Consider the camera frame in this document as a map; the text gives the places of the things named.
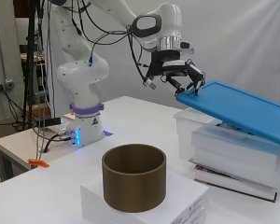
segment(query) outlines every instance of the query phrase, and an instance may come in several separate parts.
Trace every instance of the blue lid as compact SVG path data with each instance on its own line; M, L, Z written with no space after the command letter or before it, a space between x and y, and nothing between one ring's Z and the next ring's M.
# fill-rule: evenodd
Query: blue lid
M221 82L208 82L199 95L185 91L177 101L280 145L280 104Z

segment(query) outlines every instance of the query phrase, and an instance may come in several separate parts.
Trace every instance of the stack of books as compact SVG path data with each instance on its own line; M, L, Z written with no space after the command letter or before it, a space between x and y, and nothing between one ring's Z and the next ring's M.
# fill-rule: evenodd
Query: stack of books
M213 120L192 133L197 181L275 202L280 146Z

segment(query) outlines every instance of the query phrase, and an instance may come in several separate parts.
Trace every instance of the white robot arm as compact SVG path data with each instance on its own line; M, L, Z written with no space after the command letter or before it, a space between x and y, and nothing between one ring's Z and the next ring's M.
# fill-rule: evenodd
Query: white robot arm
M59 66L57 78L74 96L71 107L76 112L75 121L68 127L72 134L73 145L86 146L104 137L100 121L100 110L104 106L91 85L106 78L109 68L106 61L95 53L91 46L78 34L77 25L70 17L68 9L78 11L80 6L94 4L102 11L119 21L126 29L129 39L141 39L145 50L151 52L151 64L147 74L140 72L143 82L151 89L154 77L161 77L174 88L174 94L194 90L196 93L204 84L204 74L191 61L181 61L181 54L193 53L193 46L182 40L180 29L182 16L179 7L163 4L156 10L136 16L124 0L50 0L55 5L53 19L63 51L72 55L73 62ZM185 88L175 77L189 77Z

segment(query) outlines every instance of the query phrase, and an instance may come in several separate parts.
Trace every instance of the white pedestal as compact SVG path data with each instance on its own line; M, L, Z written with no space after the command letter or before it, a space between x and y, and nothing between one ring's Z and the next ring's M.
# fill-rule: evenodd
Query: white pedestal
M167 171L166 198L143 213L123 213L104 200L102 174L81 186L82 214L92 224L203 224L208 187Z

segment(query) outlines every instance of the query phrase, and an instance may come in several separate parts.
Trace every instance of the cylindrical bowl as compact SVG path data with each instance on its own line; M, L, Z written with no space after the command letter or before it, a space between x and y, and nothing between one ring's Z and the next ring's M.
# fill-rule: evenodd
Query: cylindrical bowl
M105 201L121 212L155 208L166 196L166 155L156 147L115 147L102 160Z

